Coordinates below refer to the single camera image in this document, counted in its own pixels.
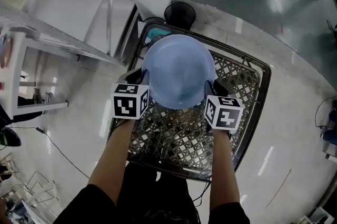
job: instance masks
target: white tiled floor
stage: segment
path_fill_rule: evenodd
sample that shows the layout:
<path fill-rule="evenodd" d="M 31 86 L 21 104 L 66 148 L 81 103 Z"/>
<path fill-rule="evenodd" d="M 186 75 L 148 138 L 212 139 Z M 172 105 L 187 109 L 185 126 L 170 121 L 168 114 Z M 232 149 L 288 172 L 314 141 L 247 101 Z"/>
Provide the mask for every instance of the white tiled floor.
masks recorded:
<path fill-rule="evenodd" d="M 321 152 L 323 142 L 314 125 L 317 106 L 335 92 L 313 67 L 272 36 L 246 22 L 238 33 L 235 17 L 208 6 L 196 9 L 202 20 L 195 22 L 193 31 L 245 51 L 272 67 L 263 113 L 236 175 L 242 206 L 251 223 L 290 223 L 310 212 L 336 172 L 335 163 Z M 126 69 L 90 58 L 71 62 L 41 54 L 40 68 L 35 70 L 32 63 L 36 59 L 30 51 L 25 71 L 31 79 L 41 72 L 41 83 L 54 81 L 56 85 L 42 86 L 41 91 L 54 90 L 55 97 L 67 99 L 70 105 L 18 125 L 41 126 L 49 131 L 61 151 L 89 176 L 106 143 L 111 83 Z M 329 104 L 323 105 L 319 121 L 328 112 Z M 0 156 L 13 150 L 25 179 L 35 170 L 54 179 L 60 202 L 53 209 L 60 212 L 85 186 L 86 177 L 59 154 L 45 135 L 34 129 L 17 132 L 23 145 L 6 148 Z M 204 184 L 188 183 L 192 198 L 198 197 Z M 208 220 L 209 194 L 208 190 L 198 207 L 202 223 Z"/>

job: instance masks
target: black sleeve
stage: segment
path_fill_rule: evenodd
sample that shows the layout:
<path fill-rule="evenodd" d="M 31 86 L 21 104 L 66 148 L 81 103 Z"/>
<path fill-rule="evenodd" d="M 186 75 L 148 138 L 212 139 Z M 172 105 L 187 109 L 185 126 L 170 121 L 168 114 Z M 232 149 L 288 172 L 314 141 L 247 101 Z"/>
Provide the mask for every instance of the black sleeve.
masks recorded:
<path fill-rule="evenodd" d="M 5 110 L 0 105 L 0 129 L 12 123 L 12 120 L 7 116 Z"/>
<path fill-rule="evenodd" d="M 234 202 L 220 205 L 211 211 L 209 224 L 218 223 L 250 224 L 250 221 L 244 213 L 241 204 Z"/>
<path fill-rule="evenodd" d="M 114 202 L 99 187 L 87 185 L 62 211 L 54 224 L 113 223 L 116 219 Z"/>

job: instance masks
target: black wire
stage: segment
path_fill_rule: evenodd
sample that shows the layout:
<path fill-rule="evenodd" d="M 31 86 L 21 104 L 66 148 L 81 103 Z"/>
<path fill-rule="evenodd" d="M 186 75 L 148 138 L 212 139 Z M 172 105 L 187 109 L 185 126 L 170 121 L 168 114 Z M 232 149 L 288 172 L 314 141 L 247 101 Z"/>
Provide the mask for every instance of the black wire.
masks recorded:
<path fill-rule="evenodd" d="M 198 200 L 198 199 L 201 198 L 200 204 L 198 204 L 198 205 L 195 206 L 195 207 L 199 207 L 199 206 L 202 204 L 202 197 L 204 196 L 205 192 L 206 192 L 207 189 L 210 187 L 210 185 L 211 185 L 211 181 L 209 181 L 208 183 L 206 183 L 205 188 L 204 188 L 203 192 L 201 193 L 201 195 L 200 195 L 198 198 L 196 198 L 196 199 L 193 200 L 193 202 L 195 202 L 196 200 Z"/>
<path fill-rule="evenodd" d="M 330 20 L 327 20 L 326 23 L 328 24 L 329 29 L 330 29 L 332 32 L 334 32 L 334 29 L 333 29 L 333 27 L 332 27 L 332 25 L 331 25 Z"/>
<path fill-rule="evenodd" d="M 336 97 L 337 97 L 337 95 L 335 95 L 335 96 L 333 96 L 333 97 L 330 97 L 330 98 L 326 98 L 326 99 L 323 100 L 323 101 L 321 102 L 321 104 L 318 106 L 318 108 L 317 108 L 317 110 L 316 110 L 316 113 L 315 113 L 315 126 L 316 126 L 317 128 L 319 128 L 320 126 L 317 125 L 317 122 L 316 122 L 316 116 L 317 116 L 317 112 L 318 112 L 318 110 L 320 109 L 321 105 L 322 105 L 325 101 L 330 100 L 330 99 L 334 99 L 334 98 L 336 98 Z"/>
<path fill-rule="evenodd" d="M 10 128 L 11 128 L 11 129 L 36 129 L 36 130 L 37 130 L 37 128 L 35 128 L 35 127 L 31 127 L 31 128 L 10 127 Z M 57 148 L 57 150 L 61 153 L 61 155 L 62 155 L 63 157 L 65 157 L 66 160 L 69 161 L 70 164 L 73 165 L 73 166 L 74 166 L 80 173 L 82 173 L 87 179 L 89 179 L 89 176 L 87 176 L 87 175 L 86 175 L 85 173 L 83 173 L 80 169 L 78 169 L 78 167 L 77 167 L 75 164 L 73 164 L 73 163 L 67 158 L 66 155 L 64 155 L 64 154 L 62 153 L 62 151 L 58 148 L 58 146 L 54 144 L 53 140 L 49 137 L 49 135 L 48 135 L 47 133 L 45 133 L 45 132 L 43 132 L 43 133 L 49 138 L 49 140 L 51 141 L 51 143 Z"/>
<path fill-rule="evenodd" d="M 196 217 L 198 218 L 198 224 L 201 224 L 201 220 L 200 220 L 198 209 L 195 209 L 195 211 L 196 211 Z"/>
<path fill-rule="evenodd" d="M 10 129 L 36 129 L 35 127 L 29 127 L 29 128 L 24 128 L 24 127 L 8 127 Z"/>

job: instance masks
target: blue plastic bowl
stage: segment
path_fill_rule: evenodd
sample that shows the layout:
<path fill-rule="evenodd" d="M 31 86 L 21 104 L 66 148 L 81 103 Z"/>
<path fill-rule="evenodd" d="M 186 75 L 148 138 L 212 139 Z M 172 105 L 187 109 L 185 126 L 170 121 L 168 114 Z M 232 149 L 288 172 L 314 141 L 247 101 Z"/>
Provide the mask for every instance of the blue plastic bowl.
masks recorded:
<path fill-rule="evenodd" d="M 170 109 L 187 109 L 205 98 L 204 85 L 215 80 L 211 53 L 198 40 L 170 35 L 146 53 L 142 70 L 150 73 L 150 95 Z"/>

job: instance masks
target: black and white marker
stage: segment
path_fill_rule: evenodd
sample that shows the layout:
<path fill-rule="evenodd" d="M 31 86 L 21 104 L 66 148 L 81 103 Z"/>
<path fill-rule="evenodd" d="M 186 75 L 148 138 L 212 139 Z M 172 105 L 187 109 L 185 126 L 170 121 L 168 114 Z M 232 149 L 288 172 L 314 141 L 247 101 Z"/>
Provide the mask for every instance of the black and white marker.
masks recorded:
<path fill-rule="evenodd" d="M 205 118 L 213 129 L 237 130 L 243 109 L 240 99 L 208 95 Z"/>
<path fill-rule="evenodd" d="M 113 84 L 112 116 L 140 119 L 148 107 L 148 85 Z"/>

